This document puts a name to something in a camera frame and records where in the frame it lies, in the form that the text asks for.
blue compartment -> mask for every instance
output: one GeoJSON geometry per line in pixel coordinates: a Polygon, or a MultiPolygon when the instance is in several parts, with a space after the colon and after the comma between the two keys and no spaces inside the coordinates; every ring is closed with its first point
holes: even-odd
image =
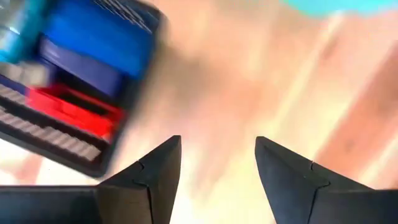
{"type": "Polygon", "coordinates": [[[122,3],[59,0],[44,34],[58,46],[141,78],[154,50],[159,18],[151,17],[149,11],[141,16],[142,10],[134,13],[122,3]]]}
{"type": "Polygon", "coordinates": [[[109,65],[63,49],[47,39],[40,42],[40,56],[110,97],[118,94],[123,73],[109,65]]]}

red compartment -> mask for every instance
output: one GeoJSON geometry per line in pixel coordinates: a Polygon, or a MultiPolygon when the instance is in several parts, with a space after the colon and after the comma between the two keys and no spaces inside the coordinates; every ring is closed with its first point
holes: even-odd
{"type": "Polygon", "coordinates": [[[37,111],[98,137],[108,138],[116,129],[123,112],[63,84],[30,88],[28,104],[37,111]]]}

blurred background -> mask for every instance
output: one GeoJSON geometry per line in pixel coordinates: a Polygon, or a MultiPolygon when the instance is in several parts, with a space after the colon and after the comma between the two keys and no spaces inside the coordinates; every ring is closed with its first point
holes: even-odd
{"type": "MultiPolygon", "coordinates": [[[[256,136],[398,187],[398,11],[313,18],[276,0],[149,2],[168,22],[108,175],[182,135],[171,223],[274,222],[256,136]]],[[[0,184],[98,182],[2,140],[0,154],[0,184]]]]}

black plastic part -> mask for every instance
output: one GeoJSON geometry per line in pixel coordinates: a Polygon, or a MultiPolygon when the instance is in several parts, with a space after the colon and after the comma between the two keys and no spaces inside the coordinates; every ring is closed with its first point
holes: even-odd
{"type": "MultiPolygon", "coordinates": [[[[136,10],[136,12],[138,12],[144,19],[148,19],[150,23],[149,26],[153,31],[152,34],[154,35],[154,37],[157,37],[159,28],[161,27],[161,25],[164,23],[165,20],[165,16],[158,9],[156,9],[154,6],[150,6],[136,0],[119,0],[119,1],[123,4],[127,4],[129,7],[136,10]]],[[[10,129],[10,127],[8,126],[0,125],[0,138],[5,141],[16,144],[20,147],[23,147],[24,149],[45,156],[55,162],[59,162],[65,166],[68,166],[72,169],[82,172],[88,176],[95,178],[102,177],[105,175],[106,171],[108,170],[109,162],[112,158],[114,151],[116,150],[118,141],[123,135],[124,129],[127,127],[129,120],[132,119],[137,99],[140,95],[142,86],[144,85],[145,82],[146,82],[146,75],[143,75],[143,79],[131,79],[128,82],[124,82],[127,83],[127,85],[126,86],[123,85],[121,87],[122,95],[118,96],[118,99],[116,101],[113,101],[112,99],[100,95],[91,88],[86,88],[85,92],[88,92],[91,95],[94,95],[94,97],[97,97],[107,103],[120,106],[126,114],[125,117],[122,119],[122,121],[119,123],[118,130],[116,130],[115,134],[111,138],[111,142],[106,143],[105,147],[103,146],[99,147],[99,149],[101,150],[101,155],[98,156],[98,158],[92,162],[79,159],[77,156],[71,155],[67,152],[60,152],[53,146],[37,143],[35,142],[36,141],[35,139],[26,139],[26,137],[23,137],[20,134],[16,134],[17,131],[10,129]]],[[[84,86],[84,84],[77,83],[73,80],[70,80],[70,83],[67,84],[75,85],[78,88],[86,87],[86,85],[84,86]]]]}
{"type": "Polygon", "coordinates": [[[370,189],[264,137],[256,160],[277,224],[398,222],[398,190],[370,189]]]}
{"type": "Polygon", "coordinates": [[[0,187],[0,223],[169,223],[180,167],[174,136],[97,186],[0,187]]]}

blue plastic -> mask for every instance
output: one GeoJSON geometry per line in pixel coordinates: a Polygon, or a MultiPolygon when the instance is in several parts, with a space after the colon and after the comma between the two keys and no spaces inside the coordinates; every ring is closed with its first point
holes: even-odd
{"type": "Polygon", "coordinates": [[[44,34],[60,47],[142,77],[154,50],[153,30],[143,29],[96,2],[104,1],[59,0],[44,34]]]}
{"type": "Polygon", "coordinates": [[[2,0],[0,2],[0,62],[17,63],[34,47],[47,0],[2,0]]]}
{"type": "Polygon", "coordinates": [[[47,39],[40,42],[40,56],[110,97],[118,93],[123,74],[109,65],[65,50],[47,39]]]}
{"type": "Polygon", "coordinates": [[[327,16],[336,11],[352,11],[370,15],[397,7],[397,0],[285,0],[285,2],[315,17],[327,16]]]}

